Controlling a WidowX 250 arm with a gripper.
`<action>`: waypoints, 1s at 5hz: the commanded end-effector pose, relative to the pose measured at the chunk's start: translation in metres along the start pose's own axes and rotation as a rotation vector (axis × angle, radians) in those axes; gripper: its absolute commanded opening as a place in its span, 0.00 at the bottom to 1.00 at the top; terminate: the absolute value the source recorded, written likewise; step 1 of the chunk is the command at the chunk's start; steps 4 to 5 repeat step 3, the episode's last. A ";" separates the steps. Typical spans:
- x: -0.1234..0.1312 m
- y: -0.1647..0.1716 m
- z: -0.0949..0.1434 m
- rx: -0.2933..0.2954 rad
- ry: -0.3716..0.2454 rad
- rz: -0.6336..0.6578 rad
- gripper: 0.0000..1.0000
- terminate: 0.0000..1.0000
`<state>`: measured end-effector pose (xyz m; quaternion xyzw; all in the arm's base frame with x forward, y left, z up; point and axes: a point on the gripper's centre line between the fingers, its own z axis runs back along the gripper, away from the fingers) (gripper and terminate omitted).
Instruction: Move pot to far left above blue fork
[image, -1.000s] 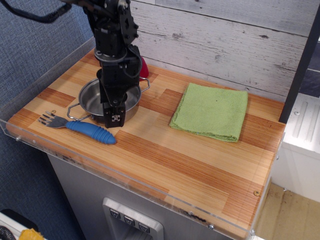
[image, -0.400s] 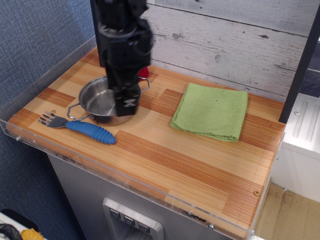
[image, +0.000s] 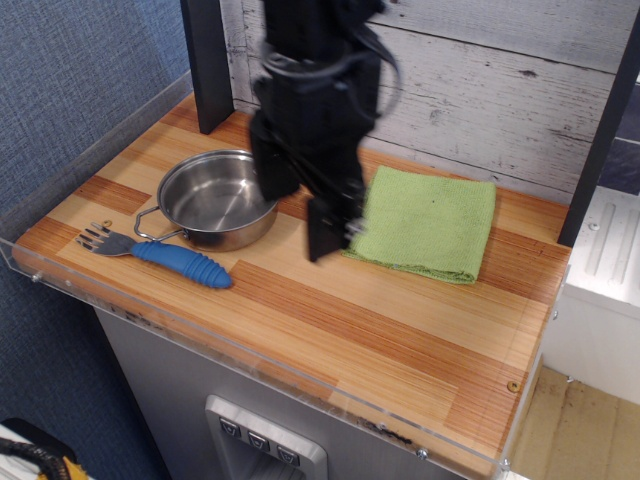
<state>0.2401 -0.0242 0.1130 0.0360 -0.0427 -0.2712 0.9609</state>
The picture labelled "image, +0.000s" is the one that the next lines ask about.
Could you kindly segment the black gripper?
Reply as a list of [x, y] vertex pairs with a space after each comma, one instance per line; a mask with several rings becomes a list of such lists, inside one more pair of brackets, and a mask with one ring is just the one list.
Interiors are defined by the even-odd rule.
[[260, 107], [250, 143], [265, 200], [306, 186], [308, 258], [347, 249], [365, 229], [366, 188], [358, 146], [381, 114], [378, 89], [390, 52], [359, 47], [333, 64], [299, 63], [269, 53], [267, 76], [255, 83]]

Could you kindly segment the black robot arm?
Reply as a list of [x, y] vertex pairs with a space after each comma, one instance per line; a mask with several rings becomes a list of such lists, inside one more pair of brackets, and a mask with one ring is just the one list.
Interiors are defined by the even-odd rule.
[[362, 139], [381, 117], [382, 65], [397, 61], [367, 21], [381, 1], [266, 1], [265, 76], [250, 143], [261, 192], [279, 200], [306, 187], [308, 258], [347, 248], [362, 229]]

